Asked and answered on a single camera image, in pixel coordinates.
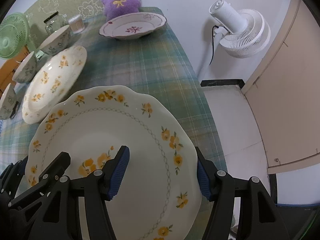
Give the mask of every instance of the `ceramic bowl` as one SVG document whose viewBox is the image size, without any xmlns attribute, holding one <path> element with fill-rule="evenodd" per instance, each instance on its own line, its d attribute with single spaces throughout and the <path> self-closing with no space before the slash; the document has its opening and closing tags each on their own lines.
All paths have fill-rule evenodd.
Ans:
<svg viewBox="0 0 320 240">
<path fill-rule="evenodd" d="M 16 102 L 17 95 L 13 89 L 13 85 L 10 83 L 7 85 L 0 99 L 0 120 L 10 118 Z"/>
<path fill-rule="evenodd" d="M 52 56 L 63 51 L 68 45 L 71 35 L 70 31 L 70 25 L 58 29 L 41 43 L 39 50 Z"/>
<path fill-rule="evenodd" d="M 19 65 L 12 80 L 18 83 L 27 83 L 36 74 L 37 58 L 35 52 L 31 52 Z"/>
</svg>

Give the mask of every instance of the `green plaid tablecloth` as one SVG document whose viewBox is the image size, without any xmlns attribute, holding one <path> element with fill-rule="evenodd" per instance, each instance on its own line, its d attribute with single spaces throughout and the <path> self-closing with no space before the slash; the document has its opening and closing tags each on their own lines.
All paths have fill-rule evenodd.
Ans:
<svg viewBox="0 0 320 240">
<path fill-rule="evenodd" d="M 155 7 L 141 11 L 162 14 Z M 105 17 L 86 20 L 86 29 L 71 38 L 70 44 L 84 46 L 86 65 L 68 97 L 95 86 L 125 85 L 138 93 L 157 98 L 178 120 L 195 146 L 218 169 L 227 170 L 219 136 L 208 103 L 195 72 L 177 37 L 168 24 L 137 40 L 120 41 L 99 35 Z M 27 85 L 16 88 L 21 102 Z M 0 133 L 0 171 L 28 155 L 29 143 L 39 124 L 26 124 L 21 107 L 12 120 L 3 121 Z M 200 239 L 210 215 L 203 198 L 200 212 L 188 239 Z"/>
</svg>

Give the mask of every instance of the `white floor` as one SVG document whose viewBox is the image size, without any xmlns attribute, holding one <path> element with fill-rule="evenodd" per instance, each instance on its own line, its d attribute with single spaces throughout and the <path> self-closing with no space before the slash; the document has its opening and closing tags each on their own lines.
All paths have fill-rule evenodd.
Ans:
<svg viewBox="0 0 320 240">
<path fill-rule="evenodd" d="M 238 86 L 206 87 L 203 90 L 217 126 L 228 173 L 240 179 L 257 176 L 270 192 L 267 158 L 247 99 Z M 236 198 L 236 224 L 239 211 L 240 198 Z"/>
</svg>

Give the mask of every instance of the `door hinge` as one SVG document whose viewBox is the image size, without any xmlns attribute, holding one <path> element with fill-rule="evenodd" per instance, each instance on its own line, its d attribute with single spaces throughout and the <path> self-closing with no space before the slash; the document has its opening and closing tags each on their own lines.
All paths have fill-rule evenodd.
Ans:
<svg viewBox="0 0 320 240">
<path fill-rule="evenodd" d="M 259 78 L 260 78 L 260 76 L 257 77 L 257 79 L 253 82 L 252 85 L 255 85 Z"/>
</svg>

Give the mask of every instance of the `yellow floral plate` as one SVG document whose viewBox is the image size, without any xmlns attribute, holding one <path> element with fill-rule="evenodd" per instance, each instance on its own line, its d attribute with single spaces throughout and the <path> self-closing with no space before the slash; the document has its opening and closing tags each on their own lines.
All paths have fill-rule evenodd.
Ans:
<svg viewBox="0 0 320 240">
<path fill-rule="evenodd" d="M 52 57 L 40 69 L 27 89 L 22 117 L 28 124 L 39 122 L 70 90 L 87 60 L 84 47 L 74 46 Z"/>
<path fill-rule="evenodd" d="M 197 155 L 178 121 L 150 95 L 94 87 L 57 104 L 31 141 L 26 178 L 36 184 L 61 151 L 71 156 L 66 175 L 87 176 L 121 145 L 129 147 L 130 162 L 119 193 L 106 203 L 117 239 L 184 239 L 201 203 Z"/>
</svg>

